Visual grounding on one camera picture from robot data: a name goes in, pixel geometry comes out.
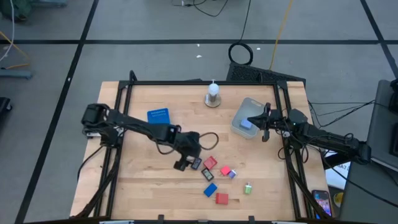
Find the phone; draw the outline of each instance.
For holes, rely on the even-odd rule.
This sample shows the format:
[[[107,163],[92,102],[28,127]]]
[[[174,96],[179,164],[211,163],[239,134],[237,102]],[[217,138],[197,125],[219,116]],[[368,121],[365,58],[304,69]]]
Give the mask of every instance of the phone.
[[[313,190],[312,195],[323,210],[331,216],[331,203],[329,193],[325,190]]]

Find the white paper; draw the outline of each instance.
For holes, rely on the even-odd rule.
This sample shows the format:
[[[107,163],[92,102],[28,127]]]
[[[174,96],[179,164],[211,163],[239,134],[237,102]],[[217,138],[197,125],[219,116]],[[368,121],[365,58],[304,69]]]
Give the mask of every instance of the white paper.
[[[328,152],[326,156],[328,157],[333,154],[334,152]],[[339,172],[340,174],[342,174],[344,177],[347,178],[350,164],[351,164],[350,162],[346,162],[344,164],[335,166],[334,168],[337,172]],[[344,190],[346,185],[346,180],[344,178],[340,177],[340,175],[338,175],[332,169],[327,169],[325,171],[325,174],[326,174],[326,182],[328,183],[328,185]]]

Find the red block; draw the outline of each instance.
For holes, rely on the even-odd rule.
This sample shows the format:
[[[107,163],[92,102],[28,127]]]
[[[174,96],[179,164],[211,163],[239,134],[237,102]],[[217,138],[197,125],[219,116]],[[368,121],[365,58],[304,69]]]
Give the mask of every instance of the red block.
[[[228,166],[224,166],[224,167],[221,169],[221,173],[222,173],[223,175],[228,175],[229,172],[231,172],[231,169],[230,169]]]
[[[228,194],[216,194],[216,203],[227,205],[228,204]]]
[[[205,162],[203,162],[203,165],[207,167],[207,169],[213,168],[217,164],[217,161],[213,158],[213,156],[210,156]]]

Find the gray floor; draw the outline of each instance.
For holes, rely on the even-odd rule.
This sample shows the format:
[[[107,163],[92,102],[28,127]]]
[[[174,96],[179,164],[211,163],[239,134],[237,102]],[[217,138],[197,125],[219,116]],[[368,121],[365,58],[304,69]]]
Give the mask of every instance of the gray floor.
[[[79,39],[93,1],[69,0],[66,8],[35,9],[25,24],[16,27],[16,39]],[[275,39],[288,0],[252,0],[245,39]],[[214,11],[222,1],[209,1]],[[238,39],[248,1],[230,0],[217,18],[193,7],[173,7],[167,0],[100,0],[88,39]],[[393,0],[368,0],[385,39],[398,39]],[[0,20],[10,34],[10,22]],[[376,36],[359,1],[295,1],[283,39],[361,39]],[[0,55],[4,53],[0,46]],[[81,114],[95,102],[101,82],[127,79],[133,69],[139,80],[225,80],[229,66],[227,44],[85,45],[26,221],[66,218],[76,187],[86,139],[81,135]],[[253,44],[253,66],[268,68],[273,45]],[[0,96],[12,99],[5,130],[0,135],[0,223],[12,223],[22,202],[45,134],[70,67],[76,45],[20,45],[31,57],[31,80],[0,79]],[[389,46],[398,59],[398,46]],[[243,62],[248,55],[233,50]],[[23,61],[15,50],[0,67]],[[275,71],[307,79],[312,102],[370,101],[377,82],[394,75],[380,45],[279,45]],[[316,105],[317,113],[344,106]],[[322,116],[325,124],[339,114]],[[371,106],[326,130],[354,133],[366,139]]]

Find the wooden table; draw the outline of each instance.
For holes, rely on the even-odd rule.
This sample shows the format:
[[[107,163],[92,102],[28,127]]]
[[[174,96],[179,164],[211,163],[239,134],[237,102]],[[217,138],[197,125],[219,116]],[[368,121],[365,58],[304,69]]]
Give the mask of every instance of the wooden table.
[[[117,86],[118,82],[104,82],[98,102],[113,106]],[[247,220],[249,215],[254,215],[256,220],[294,220],[286,164],[277,157],[282,147],[280,136],[270,130],[270,140],[262,142],[261,134],[247,140],[231,132],[231,120],[245,97],[264,104],[270,102],[275,109],[273,87],[220,86],[222,103],[217,108],[204,104],[207,88],[206,85],[133,86],[129,116],[146,121],[147,111],[168,108],[172,124],[181,125],[183,132],[218,133],[220,143],[212,151],[202,151],[201,158],[213,156],[218,161],[211,170],[215,176],[213,182],[218,186],[216,192],[229,194],[229,204],[218,205],[215,194],[210,198],[203,194],[209,185],[200,172],[203,164],[199,170],[190,167],[185,172],[175,170],[173,165],[179,160],[179,153],[163,156],[147,137],[128,131],[124,138],[113,219],[155,220],[159,214],[164,214],[167,220]],[[303,83],[288,82],[288,88],[292,108],[302,111],[309,118],[308,122],[312,122]],[[99,138],[88,141],[85,157],[98,148],[99,141]],[[211,145],[211,141],[214,140],[209,137],[201,143]],[[71,215],[77,214],[98,188],[103,159],[104,150],[82,169]],[[233,180],[219,172],[225,165],[238,173]],[[309,190],[328,190],[319,152],[310,149],[304,168]],[[251,195],[244,194],[247,182],[252,185]],[[297,192],[301,214],[305,217],[303,197],[298,188]],[[101,214],[104,214],[107,197],[105,193]]]

